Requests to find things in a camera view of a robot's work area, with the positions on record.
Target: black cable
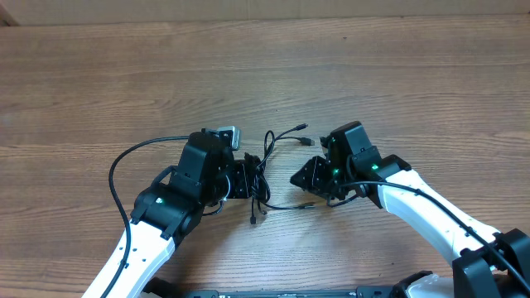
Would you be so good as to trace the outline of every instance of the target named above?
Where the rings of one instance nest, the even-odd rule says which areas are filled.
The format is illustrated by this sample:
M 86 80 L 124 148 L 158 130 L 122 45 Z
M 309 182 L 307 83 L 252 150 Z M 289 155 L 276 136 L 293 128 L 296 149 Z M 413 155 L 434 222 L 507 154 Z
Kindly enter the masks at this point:
M 224 206 L 224 201 L 221 200 L 221 201 L 219 201 L 219 207 L 217 208 L 217 210 L 209 212 L 209 213 L 202 214 L 202 216 L 210 216 L 210 215 L 214 215 L 214 214 L 219 214 L 219 213 L 221 213 L 221 211 L 223 211 L 223 206 Z
M 382 182 L 382 181 L 355 181 L 355 182 L 348 182 L 340 187 L 348 187 L 353 185 L 382 185 L 382 186 L 391 186 L 395 187 L 401 190 L 407 190 L 410 191 L 416 195 L 420 195 L 424 197 L 425 199 L 428 199 L 431 201 L 434 205 L 436 205 L 438 208 L 440 208 L 442 211 L 444 211 L 447 216 L 452 218 L 458 225 L 460 225 L 461 228 L 463 228 L 469 235 L 473 236 L 478 242 L 480 242 L 482 245 L 486 247 L 486 249 L 491 252 L 494 257 L 499 261 L 503 266 L 505 266 L 510 273 L 512 273 L 513 277 L 519 282 L 519 284 L 523 287 L 523 289 L 530 295 L 530 285 L 526 282 L 526 280 L 519 274 L 519 272 L 510 264 L 495 248 L 492 248 L 491 245 L 484 240 L 482 237 L 480 237 L 470 226 L 467 226 L 461 219 L 459 219 L 456 215 L 454 215 L 450 210 L 448 210 L 447 207 L 445 207 L 442 203 L 440 203 L 437 199 L 433 198 L 432 196 L 426 194 L 423 190 L 420 189 L 414 189 L 410 186 L 405 185 L 399 185 L 396 183 L 390 183 L 390 182 Z
M 131 249 L 131 226 L 129 224 L 129 220 L 127 217 L 127 214 L 125 213 L 125 209 L 122 206 L 122 203 L 120 202 L 118 198 L 118 194 L 116 193 L 116 190 L 114 189 L 114 169 L 116 169 L 116 166 L 118 165 L 118 162 L 122 160 L 127 154 L 131 153 L 132 151 L 138 149 L 139 147 L 143 147 L 149 144 L 153 144 L 155 142 L 167 142 L 167 141 L 182 141 L 187 140 L 188 136 L 179 136 L 179 137 L 159 137 L 152 140 L 147 140 L 145 142 L 141 142 L 137 145 L 134 145 L 130 148 L 128 148 L 126 151 L 124 151 L 122 154 L 120 154 L 113 162 L 113 164 L 110 166 L 110 171 L 108 172 L 108 186 L 110 187 L 110 193 L 113 195 L 114 202 L 116 203 L 116 206 L 118 207 L 120 215 L 122 215 L 123 223 L 125 224 L 125 252 L 123 253 L 122 261 L 119 263 L 118 270 L 114 274 L 113 279 L 110 281 L 110 283 L 107 286 L 107 289 L 103 292 L 101 295 L 101 298 L 107 297 L 107 295 L 110 293 L 110 291 L 113 289 L 114 284 L 116 284 L 116 281 L 118 280 L 120 274 L 122 273 L 123 269 L 125 268 L 125 265 L 127 264 L 127 258 L 129 256 L 129 250 Z
M 328 200 L 327 200 L 327 202 L 326 202 L 325 204 L 326 204 L 326 206 L 328 206 L 328 207 L 335 208 L 335 207 L 342 206 L 343 204 L 348 204 L 349 202 L 351 202 L 351 201 L 353 201 L 354 199 L 357 199 L 357 198 L 358 198 L 357 195 L 353 195 L 351 198 L 345 199 L 345 200 L 343 200 L 342 202 L 339 202 L 339 203 L 337 203 L 337 204 L 332 204 L 332 203 L 331 203 L 331 198 L 328 197 Z
M 307 124 L 301 124 L 298 125 L 292 129 L 289 129 L 285 132 L 280 133 L 277 137 L 274 136 L 274 132 L 269 130 L 265 134 L 265 138 L 263 140 L 263 155 L 264 158 L 259 162 L 259 164 L 253 169 L 253 172 L 255 173 L 253 177 L 253 184 L 251 186 L 252 191 L 252 203 L 251 203 L 251 216 L 250 216 L 250 223 L 255 224 L 256 223 L 256 217 L 254 215 L 254 202 L 258 203 L 258 211 L 259 213 L 265 215 L 267 214 L 267 211 L 262 210 L 261 204 L 267 206 L 270 209 L 275 210 L 294 210 L 294 209 L 309 209 L 309 208 L 315 208 L 312 204 L 301 204 L 298 206 L 293 207 L 277 207 L 272 206 L 268 204 L 267 202 L 271 199 L 271 189 L 267 183 L 267 180 L 265 179 L 265 167 L 267 166 L 267 159 L 272 154 L 272 151 L 274 150 L 274 146 L 276 145 L 276 141 L 284 140 L 284 139 L 296 139 L 300 141 L 304 145 L 314 145 L 315 143 L 306 137 L 284 137 L 289 132 L 295 132 L 302 130 L 304 128 L 308 127 Z M 271 143 L 267 145 L 267 140 L 269 135 L 271 135 Z

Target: tangled cable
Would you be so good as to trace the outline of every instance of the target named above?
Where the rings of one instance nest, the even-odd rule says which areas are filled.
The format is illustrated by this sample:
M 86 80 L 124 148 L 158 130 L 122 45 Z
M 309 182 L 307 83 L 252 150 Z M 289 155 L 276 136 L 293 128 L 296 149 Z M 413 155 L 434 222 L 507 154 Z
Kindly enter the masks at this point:
M 308 125 L 305 123 L 298 125 L 292 129 L 289 129 L 285 132 L 280 133 L 277 137 L 274 136 L 274 132 L 271 130 L 269 130 L 265 134 L 265 139 L 263 141 L 264 158 L 254 168 L 250 169 L 250 172 L 252 173 L 252 176 L 253 176 L 252 186 L 251 186 L 251 197 L 252 197 L 251 216 L 250 216 L 251 224 L 256 223 L 256 216 L 254 215 L 254 203 L 258 203 L 258 211 L 262 215 L 267 214 L 267 211 L 262 210 L 262 204 L 267 206 L 270 209 L 275 209 L 275 210 L 298 210 L 298 209 L 315 208 L 315 206 L 312 203 L 301 204 L 301 205 L 292 206 L 292 207 L 277 207 L 277 206 L 272 206 L 267 203 L 271 199 L 271 189 L 269 188 L 267 180 L 265 179 L 265 167 L 267 166 L 267 159 L 270 157 L 270 155 L 272 154 L 272 151 L 274 150 L 274 145 L 276 144 L 276 141 L 279 141 L 282 139 L 296 139 L 304 145 L 308 145 L 308 146 L 313 145 L 315 143 L 311 139 L 306 138 L 306 137 L 284 137 L 289 132 L 299 131 L 306 127 L 308 127 Z M 267 145 L 267 140 L 269 138 L 269 135 L 271 136 L 272 141 L 270 144 Z

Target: wall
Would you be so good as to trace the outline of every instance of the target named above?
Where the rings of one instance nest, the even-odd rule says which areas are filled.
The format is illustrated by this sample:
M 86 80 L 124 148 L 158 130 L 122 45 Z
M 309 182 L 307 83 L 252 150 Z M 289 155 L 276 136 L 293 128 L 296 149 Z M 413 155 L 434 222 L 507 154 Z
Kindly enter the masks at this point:
M 0 26 L 15 26 L 17 23 L 0 2 Z
M 0 0 L 0 5 L 22 26 L 530 11 L 530 0 Z

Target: wood grain surface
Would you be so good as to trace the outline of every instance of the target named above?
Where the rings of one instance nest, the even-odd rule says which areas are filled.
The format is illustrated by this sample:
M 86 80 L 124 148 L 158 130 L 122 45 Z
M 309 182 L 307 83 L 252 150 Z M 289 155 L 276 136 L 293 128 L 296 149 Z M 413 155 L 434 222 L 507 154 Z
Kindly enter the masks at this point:
M 530 233 L 530 16 L 382 17 L 0 28 L 0 296 L 79 297 L 123 231 L 107 174 L 148 138 L 237 125 L 262 155 L 268 129 L 323 136 L 359 120 L 384 154 L 478 220 Z M 127 210 L 182 143 L 126 157 Z M 184 289 L 393 284 L 443 258 L 361 199 L 327 209 L 289 177 L 319 147 L 277 144 L 274 204 L 203 219 L 158 276 Z

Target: cable connector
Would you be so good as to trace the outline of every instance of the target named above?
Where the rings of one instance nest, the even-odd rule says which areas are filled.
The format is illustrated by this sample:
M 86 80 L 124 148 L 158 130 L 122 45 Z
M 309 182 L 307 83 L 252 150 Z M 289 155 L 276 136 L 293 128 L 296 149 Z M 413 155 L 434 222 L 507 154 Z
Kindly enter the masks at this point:
M 307 128 L 308 126 L 309 126 L 309 124 L 307 124 L 307 123 L 300 124 L 297 127 L 295 127 L 295 130 L 302 130 L 304 128 Z
M 315 145 L 315 141 L 311 140 L 309 137 L 298 137 L 297 139 L 298 139 L 298 141 L 300 141 L 300 143 L 302 145 L 306 145 L 306 146 L 314 146 Z

